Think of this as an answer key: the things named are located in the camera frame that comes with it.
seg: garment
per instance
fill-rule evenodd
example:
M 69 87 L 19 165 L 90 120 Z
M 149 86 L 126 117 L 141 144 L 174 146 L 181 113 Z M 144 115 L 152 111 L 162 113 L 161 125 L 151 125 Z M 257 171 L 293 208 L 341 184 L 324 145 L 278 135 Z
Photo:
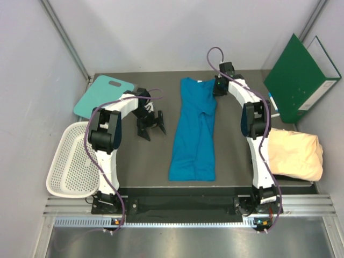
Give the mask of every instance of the garment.
M 269 133 L 271 172 L 308 181 L 323 174 L 323 148 L 316 135 L 271 129 Z
M 215 80 L 181 80 L 182 108 L 169 169 L 171 181 L 215 180 Z

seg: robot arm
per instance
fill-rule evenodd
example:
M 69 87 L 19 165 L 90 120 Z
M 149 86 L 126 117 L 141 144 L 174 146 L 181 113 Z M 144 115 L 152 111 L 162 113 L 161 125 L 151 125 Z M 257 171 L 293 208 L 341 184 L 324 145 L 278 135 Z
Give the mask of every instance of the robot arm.
M 125 92 L 121 99 L 134 96 L 150 97 L 146 89 L 139 88 L 136 92 Z M 121 143 L 121 121 L 130 112 L 137 117 L 138 136 L 150 141 L 146 128 L 159 126 L 166 133 L 163 124 L 162 111 L 158 111 L 158 117 L 154 117 L 153 103 L 147 99 L 131 98 L 118 103 L 110 104 L 100 109 L 91 121 L 88 134 L 88 142 L 96 153 L 98 164 L 102 167 L 105 176 L 116 190 L 119 188 L 116 170 L 116 154 Z M 105 181 L 103 175 L 99 175 L 99 191 L 104 195 L 114 196 L 111 187 Z
M 220 71 L 231 76 L 244 87 L 249 88 L 243 77 L 234 73 L 234 67 L 230 62 L 222 63 L 220 65 Z M 259 144 L 263 138 L 267 122 L 266 110 L 263 102 L 255 94 L 247 91 L 237 83 L 229 81 L 224 77 L 216 76 L 213 94 L 215 96 L 223 96 L 228 92 L 237 99 L 242 107 L 241 132 L 246 137 L 251 151 L 253 164 L 252 185 L 256 202 L 257 204 L 275 202 L 277 194 L 274 181 L 259 155 Z M 268 113 L 270 114 L 270 102 L 267 101 L 267 103 L 269 108 Z M 267 165 L 269 165 L 268 140 L 267 136 L 261 147 L 261 152 Z

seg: blue cloth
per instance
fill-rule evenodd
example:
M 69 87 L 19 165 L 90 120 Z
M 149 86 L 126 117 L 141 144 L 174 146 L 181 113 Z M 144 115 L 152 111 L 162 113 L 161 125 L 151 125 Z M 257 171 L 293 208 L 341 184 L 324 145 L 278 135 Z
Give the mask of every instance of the blue cloth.
M 171 181 L 214 181 L 213 131 L 217 102 L 215 80 L 181 80 L 182 108 L 173 145 L 168 179 Z

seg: cutting board handle hole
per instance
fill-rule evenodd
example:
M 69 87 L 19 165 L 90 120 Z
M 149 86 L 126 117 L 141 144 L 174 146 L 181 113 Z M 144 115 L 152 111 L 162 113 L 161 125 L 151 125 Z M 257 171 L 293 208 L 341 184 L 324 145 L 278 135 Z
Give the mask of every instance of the cutting board handle hole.
M 122 84 L 119 83 L 119 82 L 110 81 L 110 82 L 109 82 L 109 85 L 116 86 L 116 87 L 120 87 Z

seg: teal cutting board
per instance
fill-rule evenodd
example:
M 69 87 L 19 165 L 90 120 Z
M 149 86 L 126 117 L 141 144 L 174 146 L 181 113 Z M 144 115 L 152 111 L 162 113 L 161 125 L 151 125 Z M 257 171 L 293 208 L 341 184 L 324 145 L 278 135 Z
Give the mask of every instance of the teal cutting board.
M 99 76 L 84 96 L 74 107 L 73 112 L 81 117 L 90 119 L 92 110 L 103 103 L 119 99 L 127 90 L 133 90 L 135 85 L 105 75 Z

